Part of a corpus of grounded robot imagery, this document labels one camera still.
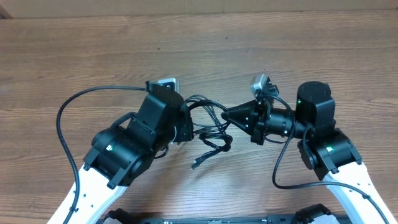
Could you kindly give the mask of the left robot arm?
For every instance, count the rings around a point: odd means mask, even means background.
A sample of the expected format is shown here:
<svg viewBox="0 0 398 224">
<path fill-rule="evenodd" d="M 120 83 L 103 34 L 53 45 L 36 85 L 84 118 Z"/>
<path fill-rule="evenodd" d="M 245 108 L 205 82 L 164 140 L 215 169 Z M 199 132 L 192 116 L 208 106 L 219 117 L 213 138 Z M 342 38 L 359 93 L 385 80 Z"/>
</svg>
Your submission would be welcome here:
<svg viewBox="0 0 398 224">
<path fill-rule="evenodd" d="M 100 131 L 78 168 L 60 127 L 62 112 L 83 90 L 63 103 L 56 118 L 61 145 L 73 169 L 75 183 L 49 223 L 96 223 L 100 216 L 145 172 L 169 144 L 191 140 L 190 113 L 175 78 L 147 81 L 137 113 L 129 112 Z"/>
</svg>

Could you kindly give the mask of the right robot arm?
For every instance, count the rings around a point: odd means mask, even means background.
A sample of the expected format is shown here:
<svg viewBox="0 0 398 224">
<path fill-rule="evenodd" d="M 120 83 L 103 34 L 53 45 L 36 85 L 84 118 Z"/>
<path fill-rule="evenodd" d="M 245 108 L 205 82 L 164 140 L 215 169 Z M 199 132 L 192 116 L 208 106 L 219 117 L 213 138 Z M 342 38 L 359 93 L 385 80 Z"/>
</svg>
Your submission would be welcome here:
<svg viewBox="0 0 398 224">
<path fill-rule="evenodd" d="M 318 182 L 286 185 L 285 190 L 325 186 L 339 201 L 352 223 L 395 223 L 396 219 L 378 194 L 359 151 L 336 128 L 335 101 L 328 84 L 301 84 L 296 107 L 279 97 L 270 81 L 251 87 L 254 100 L 227 109 L 222 118 L 262 145 L 270 134 L 298 139 L 300 156 Z"/>
</svg>

